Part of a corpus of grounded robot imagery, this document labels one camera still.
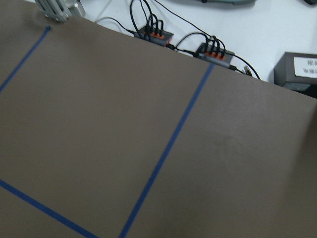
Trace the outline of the usb hub left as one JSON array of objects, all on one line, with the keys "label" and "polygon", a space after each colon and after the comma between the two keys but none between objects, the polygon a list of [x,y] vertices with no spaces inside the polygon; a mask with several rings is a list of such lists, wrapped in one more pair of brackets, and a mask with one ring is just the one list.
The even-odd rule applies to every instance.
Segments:
[{"label": "usb hub left", "polygon": [[162,31],[162,34],[160,34],[160,30],[158,30],[158,33],[155,33],[155,30],[153,29],[152,32],[146,33],[146,27],[143,26],[141,29],[136,31],[134,33],[134,37],[145,40],[147,42],[151,42],[153,44],[166,47],[169,45],[170,40],[173,38],[174,34],[167,32],[165,30]]}]

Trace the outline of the usb hub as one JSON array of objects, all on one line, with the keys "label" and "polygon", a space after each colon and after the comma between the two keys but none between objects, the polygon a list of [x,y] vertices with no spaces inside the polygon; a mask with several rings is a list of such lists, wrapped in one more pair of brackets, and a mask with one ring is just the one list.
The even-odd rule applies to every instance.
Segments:
[{"label": "usb hub", "polygon": [[146,33],[146,27],[143,26],[141,29],[136,31],[134,33],[134,37],[145,40],[147,42],[151,42],[153,44],[166,47],[169,45],[170,40],[173,38],[174,34],[167,32],[165,30],[162,31],[162,34],[160,34],[160,30],[158,30],[158,33],[155,33],[155,30],[153,29],[152,32]]},{"label": "usb hub", "polygon": [[225,51],[221,47],[207,45],[206,43],[201,43],[201,45],[196,50],[197,58],[229,68],[231,65],[231,60],[235,55],[231,51]]}]

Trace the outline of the usb hub right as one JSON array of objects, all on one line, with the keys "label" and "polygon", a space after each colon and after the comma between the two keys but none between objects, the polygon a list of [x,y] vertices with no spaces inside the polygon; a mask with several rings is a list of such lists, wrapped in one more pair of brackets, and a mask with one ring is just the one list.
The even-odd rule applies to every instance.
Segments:
[{"label": "usb hub right", "polygon": [[225,51],[221,47],[207,45],[206,43],[201,43],[201,45],[196,50],[197,58],[229,68],[231,65],[231,60],[235,55],[231,51]]}]

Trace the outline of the grey labelled box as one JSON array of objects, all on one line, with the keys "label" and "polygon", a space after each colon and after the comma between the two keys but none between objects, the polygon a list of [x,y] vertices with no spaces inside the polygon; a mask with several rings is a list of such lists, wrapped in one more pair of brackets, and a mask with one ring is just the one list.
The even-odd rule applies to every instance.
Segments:
[{"label": "grey labelled box", "polygon": [[273,69],[275,85],[317,97],[317,55],[285,52]]}]

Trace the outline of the aluminium frame post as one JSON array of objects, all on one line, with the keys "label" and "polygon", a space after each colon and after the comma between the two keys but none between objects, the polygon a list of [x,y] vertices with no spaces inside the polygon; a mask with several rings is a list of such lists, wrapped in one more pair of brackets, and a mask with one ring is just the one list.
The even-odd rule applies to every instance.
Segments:
[{"label": "aluminium frame post", "polygon": [[79,0],[35,0],[46,18],[66,22],[71,17],[84,17],[85,10]]}]

